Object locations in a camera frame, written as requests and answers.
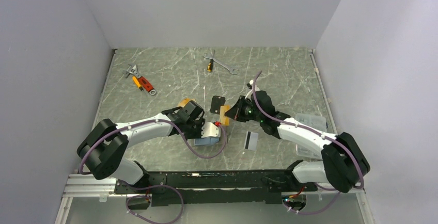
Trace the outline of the single silver credit card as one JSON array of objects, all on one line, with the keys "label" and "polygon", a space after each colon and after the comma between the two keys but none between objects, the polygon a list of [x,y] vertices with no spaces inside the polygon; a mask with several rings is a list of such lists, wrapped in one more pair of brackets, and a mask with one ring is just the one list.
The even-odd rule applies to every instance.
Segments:
[{"label": "single silver credit card", "polygon": [[244,149],[256,151],[259,134],[248,131],[245,136]]}]

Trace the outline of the grey card holder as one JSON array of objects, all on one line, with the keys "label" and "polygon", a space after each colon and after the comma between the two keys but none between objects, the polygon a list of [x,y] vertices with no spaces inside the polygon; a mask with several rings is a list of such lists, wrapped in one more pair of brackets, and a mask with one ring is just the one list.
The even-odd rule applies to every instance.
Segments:
[{"label": "grey card holder", "polygon": [[219,137],[204,137],[194,139],[194,146],[211,146],[218,143]]}]

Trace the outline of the black credit card stack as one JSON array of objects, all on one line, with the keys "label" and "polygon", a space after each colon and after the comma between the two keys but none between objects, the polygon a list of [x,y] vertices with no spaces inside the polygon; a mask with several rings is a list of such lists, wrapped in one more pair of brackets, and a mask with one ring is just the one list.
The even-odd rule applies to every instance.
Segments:
[{"label": "black credit card stack", "polygon": [[224,106],[226,98],[223,96],[214,95],[211,99],[210,113],[219,114],[221,107]]}]

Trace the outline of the gold credit card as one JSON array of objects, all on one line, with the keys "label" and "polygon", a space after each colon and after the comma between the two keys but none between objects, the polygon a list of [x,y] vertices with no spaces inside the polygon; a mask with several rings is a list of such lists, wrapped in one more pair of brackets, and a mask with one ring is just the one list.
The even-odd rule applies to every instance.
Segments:
[{"label": "gold credit card", "polygon": [[194,102],[196,102],[195,99],[185,98],[185,99],[183,99],[183,100],[182,100],[177,106],[183,108],[183,107],[185,107],[190,101],[194,101]]},{"label": "gold credit card", "polygon": [[220,107],[220,120],[222,126],[229,126],[230,125],[230,118],[225,115],[227,111],[231,109],[230,105],[223,105]]}]

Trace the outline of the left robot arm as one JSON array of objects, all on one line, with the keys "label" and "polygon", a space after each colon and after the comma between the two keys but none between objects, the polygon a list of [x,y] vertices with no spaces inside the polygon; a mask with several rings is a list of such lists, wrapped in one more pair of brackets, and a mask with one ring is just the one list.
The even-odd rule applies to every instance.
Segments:
[{"label": "left robot arm", "polygon": [[148,173],[138,162],[124,158],[132,146],[155,138],[180,135],[185,143],[201,137],[205,124],[204,109],[190,100],[183,107],[167,109],[143,120],[114,123],[103,119],[79,145],[79,173],[92,174],[95,179],[117,178],[135,193],[142,193],[149,184]]}]

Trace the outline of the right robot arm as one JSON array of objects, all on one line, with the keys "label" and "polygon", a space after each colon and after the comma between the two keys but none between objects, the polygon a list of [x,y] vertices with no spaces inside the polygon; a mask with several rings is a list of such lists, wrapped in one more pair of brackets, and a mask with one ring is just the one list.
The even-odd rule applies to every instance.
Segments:
[{"label": "right robot arm", "polygon": [[240,96],[224,115],[239,122],[256,121],[266,134],[292,141],[318,157],[314,162],[295,161],[285,169],[288,189],[326,183],[341,193],[347,193],[352,188],[364,187],[364,176],[370,171],[370,165],[351,134],[331,134],[302,124],[289,114],[276,110],[271,98],[261,90],[250,98]]}]

